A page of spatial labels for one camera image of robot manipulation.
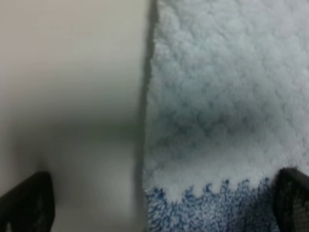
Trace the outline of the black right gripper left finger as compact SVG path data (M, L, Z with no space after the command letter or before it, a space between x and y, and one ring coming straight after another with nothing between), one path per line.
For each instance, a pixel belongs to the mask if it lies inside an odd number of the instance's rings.
M53 182L37 172L0 198L2 232L50 232L55 219Z

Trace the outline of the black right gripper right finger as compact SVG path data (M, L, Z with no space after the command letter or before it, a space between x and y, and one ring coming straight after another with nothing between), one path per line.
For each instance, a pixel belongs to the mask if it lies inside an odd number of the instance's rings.
M295 168L279 171L274 214L281 232L309 231L309 176Z

